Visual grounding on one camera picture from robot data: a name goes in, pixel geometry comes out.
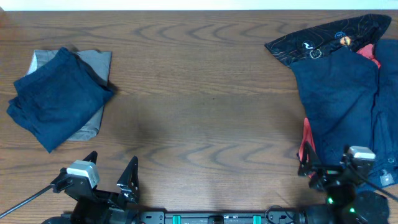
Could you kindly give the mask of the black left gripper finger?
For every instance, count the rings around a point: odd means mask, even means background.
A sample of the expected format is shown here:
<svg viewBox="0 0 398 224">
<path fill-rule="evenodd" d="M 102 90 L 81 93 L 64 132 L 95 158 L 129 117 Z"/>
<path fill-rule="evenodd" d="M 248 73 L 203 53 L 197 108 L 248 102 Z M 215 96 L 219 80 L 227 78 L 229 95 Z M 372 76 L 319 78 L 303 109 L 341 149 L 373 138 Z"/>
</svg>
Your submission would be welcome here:
<svg viewBox="0 0 398 224">
<path fill-rule="evenodd" d="M 92 163 L 96 164 L 97 157 L 98 157 L 98 153 L 97 153 L 96 151 L 92 151 L 91 153 L 89 153 L 89 154 L 83 159 L 83 161 L 92 162 Z"/>
<path fill-rule="evenodd" d="M 139 203 L 138 158 L 134 156 L 117 181 L 121 195 L 129 203 Z"/>
</svg>

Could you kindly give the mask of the navy blue shorts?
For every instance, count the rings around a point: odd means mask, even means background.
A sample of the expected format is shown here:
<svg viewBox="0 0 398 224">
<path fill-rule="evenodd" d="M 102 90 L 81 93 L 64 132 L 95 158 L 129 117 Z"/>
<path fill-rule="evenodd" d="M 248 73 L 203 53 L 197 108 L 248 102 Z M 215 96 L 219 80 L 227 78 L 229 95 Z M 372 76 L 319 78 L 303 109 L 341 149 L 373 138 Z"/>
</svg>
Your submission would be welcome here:
<svg viewBox="0 0 398 224">
<path fill-rule="evenodd" d="M 14 82 L 8 115 L 52 152 L 114 95 L 94 70 L 62 47 L 49 62 Z"/>
</svg>

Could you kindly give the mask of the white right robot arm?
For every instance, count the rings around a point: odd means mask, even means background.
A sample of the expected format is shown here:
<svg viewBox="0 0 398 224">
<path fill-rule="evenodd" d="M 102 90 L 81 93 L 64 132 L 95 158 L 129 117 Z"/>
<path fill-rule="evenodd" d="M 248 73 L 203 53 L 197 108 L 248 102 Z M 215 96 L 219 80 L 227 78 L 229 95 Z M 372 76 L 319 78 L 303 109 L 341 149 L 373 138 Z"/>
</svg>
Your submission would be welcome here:
<svg viewBox="0 0 398 224">
<path fill-rule="evenodd" d="M 345 147 L 340 165 L 325 165 L 309 142 L 298 153 L 299 176 L 308 176 L 311 189 L 326 193 L 325 203 L 300 209 L 294 222 L 319 223 L 387 223 L 387 197 L 396 199 L 368 181 L 376 155 L 367 147 Z"/>
</svg>

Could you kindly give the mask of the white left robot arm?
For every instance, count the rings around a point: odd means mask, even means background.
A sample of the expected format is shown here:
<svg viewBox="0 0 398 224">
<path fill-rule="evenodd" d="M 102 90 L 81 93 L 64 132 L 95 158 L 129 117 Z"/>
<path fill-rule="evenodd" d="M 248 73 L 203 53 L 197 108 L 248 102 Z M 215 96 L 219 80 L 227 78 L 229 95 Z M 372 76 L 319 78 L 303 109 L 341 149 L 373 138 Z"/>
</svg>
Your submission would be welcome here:
<svg viewBox="0 0 398 224">
<path fill-rule="evenodd" d="M 55 193 L 64 192 L 76 200 L 71 213 L 45 220 L 45 223 L 135 223 L 137 210 L 129 208 L 140 199 L 138 158 L 134 156 L 116 185 L 119 193 L 98 190 L 100 181 L 96 166 L 98 153 L 91 152 L 82 160 L 76 160 L 50 183 Z"/>
</svg>

